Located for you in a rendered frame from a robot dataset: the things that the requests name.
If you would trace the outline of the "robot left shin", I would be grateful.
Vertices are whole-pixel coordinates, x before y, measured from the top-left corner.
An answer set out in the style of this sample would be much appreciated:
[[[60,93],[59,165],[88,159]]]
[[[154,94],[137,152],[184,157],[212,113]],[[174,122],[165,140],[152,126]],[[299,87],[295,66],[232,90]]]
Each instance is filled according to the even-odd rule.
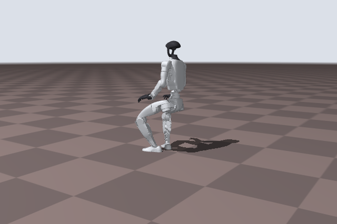
[[[153,148],[156,148],[156,142],[153,138],[153,135],[152,135],[152,131],[151,131],[151,128],[149,126],[148,123],[145,123],[144,119],[143,118],[138,118],[136,121],[135,121],[138,129],[140,130],[140,132],[142,133],[142,135],[147,139],[147,141],[149,142],[149,144],[151,144],[151,146]]]

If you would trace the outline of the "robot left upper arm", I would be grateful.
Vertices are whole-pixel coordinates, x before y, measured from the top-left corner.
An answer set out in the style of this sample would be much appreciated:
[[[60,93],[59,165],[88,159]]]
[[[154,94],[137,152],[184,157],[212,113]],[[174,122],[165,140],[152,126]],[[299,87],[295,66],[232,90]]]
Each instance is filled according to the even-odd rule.
[[[168,70],[171,68],[171,63],[172,61],[168,60],[168,61],[163,61],[161,63],[161,88],[165,88],[167,83],[166,83],[166,79],[168,76]]]

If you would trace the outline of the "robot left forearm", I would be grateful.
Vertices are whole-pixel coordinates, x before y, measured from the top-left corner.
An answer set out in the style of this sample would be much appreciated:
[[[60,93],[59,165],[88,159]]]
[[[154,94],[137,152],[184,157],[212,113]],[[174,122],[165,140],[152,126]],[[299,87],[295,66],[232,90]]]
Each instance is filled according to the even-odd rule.
[[[155,86],[151,94],[149,95],[152,97],[151,100],[153,100],[159,94],[159,92],[161,92],[162,88],[160,87],[160,85],[161,85],[161,81],[159,80],[157,85]]]

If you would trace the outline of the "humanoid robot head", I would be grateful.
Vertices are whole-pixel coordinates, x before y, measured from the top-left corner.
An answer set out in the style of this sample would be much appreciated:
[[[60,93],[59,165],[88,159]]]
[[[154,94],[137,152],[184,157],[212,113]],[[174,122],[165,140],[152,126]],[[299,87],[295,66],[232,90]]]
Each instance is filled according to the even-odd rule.
[[[180,44],[179,42],[177,41],[171,41],[171,42],[168,42],[166,45],[166,48],[167,48],[167,54],[169,57],[172,57],[172,59],[176,59],[176,60],[180,60],[177,55],[174,54],[174,51],[177,49],[177,48],[180,48]],[[172,53],[170,54],[169,50],[172,50]]]

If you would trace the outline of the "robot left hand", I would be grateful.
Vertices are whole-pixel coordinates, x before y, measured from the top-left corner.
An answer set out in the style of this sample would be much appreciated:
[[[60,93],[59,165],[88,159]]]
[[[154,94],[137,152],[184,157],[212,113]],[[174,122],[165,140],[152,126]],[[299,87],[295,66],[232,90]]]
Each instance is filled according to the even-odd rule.
[[[149,95],[150,95],[150,94],[141,96],[141,97],[138,99],[138,102],[141,101],[141,99],[142,99],[142,100],[143,100],[143,99],[146,99],[146,98],[147,98],[148,100],[152,99],[152,97],[149,96]]]

